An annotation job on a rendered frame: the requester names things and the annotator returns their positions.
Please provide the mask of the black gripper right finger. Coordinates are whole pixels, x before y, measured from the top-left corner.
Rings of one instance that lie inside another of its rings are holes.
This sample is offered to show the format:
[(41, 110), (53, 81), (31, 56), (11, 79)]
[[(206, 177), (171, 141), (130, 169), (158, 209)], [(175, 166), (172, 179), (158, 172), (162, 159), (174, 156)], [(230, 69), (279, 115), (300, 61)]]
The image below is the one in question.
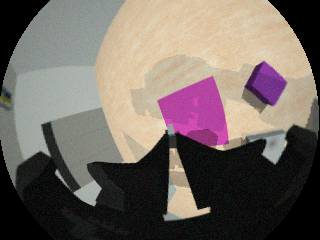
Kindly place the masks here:
[(181, 164), (187, 175), (189, 187), (197, 209), (209, 207), (208, 201), (221, 188), (225, 177), (231, 169), (263, 155), (267, 140), (257, 139), (243, 147), (235, 149), (220, 149), (208, 147), (196, 140), (176, 133), (176, 151), (179, 153)]

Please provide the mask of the purple cube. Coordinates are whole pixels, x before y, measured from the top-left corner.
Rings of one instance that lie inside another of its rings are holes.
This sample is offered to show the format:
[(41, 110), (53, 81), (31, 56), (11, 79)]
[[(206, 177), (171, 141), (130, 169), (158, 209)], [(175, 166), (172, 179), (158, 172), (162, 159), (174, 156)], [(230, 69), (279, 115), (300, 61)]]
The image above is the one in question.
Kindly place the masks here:
[(279, 101), (277, 97), (283, 93), (285, 85), (287, 80), (284, 80), (284, 77), (280, 76), (280, 73), (277, 73), (267, 61), (263, 61), (255, 65), (244, 88), (255, 93), (256, 99), (260, 99), (261, 103), (275, 107)]

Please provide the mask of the magenta square marking on table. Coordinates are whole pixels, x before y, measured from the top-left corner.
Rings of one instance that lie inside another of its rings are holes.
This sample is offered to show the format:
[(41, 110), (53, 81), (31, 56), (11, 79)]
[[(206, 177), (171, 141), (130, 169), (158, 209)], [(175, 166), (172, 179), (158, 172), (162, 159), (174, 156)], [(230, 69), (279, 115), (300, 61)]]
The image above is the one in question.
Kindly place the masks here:
[(173, 124), (175, 132), (208, 147), (229, 144), (227, 120), (215, 77), (196, 81), (157, 100), (157, 104), (165, 125)]

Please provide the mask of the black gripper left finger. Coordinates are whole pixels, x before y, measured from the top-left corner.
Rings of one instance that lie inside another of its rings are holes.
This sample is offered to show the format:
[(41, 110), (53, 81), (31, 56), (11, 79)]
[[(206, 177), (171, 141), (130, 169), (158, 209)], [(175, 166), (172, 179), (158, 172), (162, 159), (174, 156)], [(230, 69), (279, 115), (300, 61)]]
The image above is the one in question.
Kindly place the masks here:
[(167, 216), (169, 185), (169, 137), (164, 133), (152, 151), (136, 163), (104, 163), (87, 165), (88, 173), (100, 188), (116, 191), (152, 193), (159, 211)]

